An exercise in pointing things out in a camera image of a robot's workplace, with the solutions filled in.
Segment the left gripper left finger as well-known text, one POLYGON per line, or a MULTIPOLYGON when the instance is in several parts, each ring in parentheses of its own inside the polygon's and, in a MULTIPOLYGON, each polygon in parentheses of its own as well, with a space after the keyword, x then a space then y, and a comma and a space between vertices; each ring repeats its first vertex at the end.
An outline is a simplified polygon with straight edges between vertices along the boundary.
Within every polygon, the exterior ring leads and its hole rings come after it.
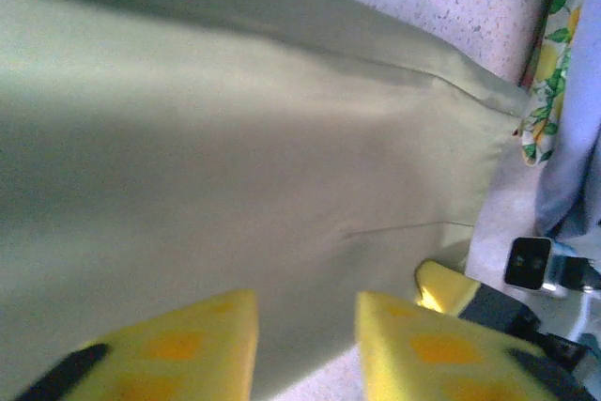
POLYGON ((252 290, 232 290, 88 342, 20 400, 247 400, 258 342, 252 290))

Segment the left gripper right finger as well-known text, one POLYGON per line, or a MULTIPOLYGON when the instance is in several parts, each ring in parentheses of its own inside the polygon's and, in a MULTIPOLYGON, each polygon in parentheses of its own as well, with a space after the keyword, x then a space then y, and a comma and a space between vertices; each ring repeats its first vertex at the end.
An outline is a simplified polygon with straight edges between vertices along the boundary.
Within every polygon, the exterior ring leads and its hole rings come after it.
POLYGON ((587 397, 540 347, 388 294, 358 294, 355 336, 367 400, 587 397))

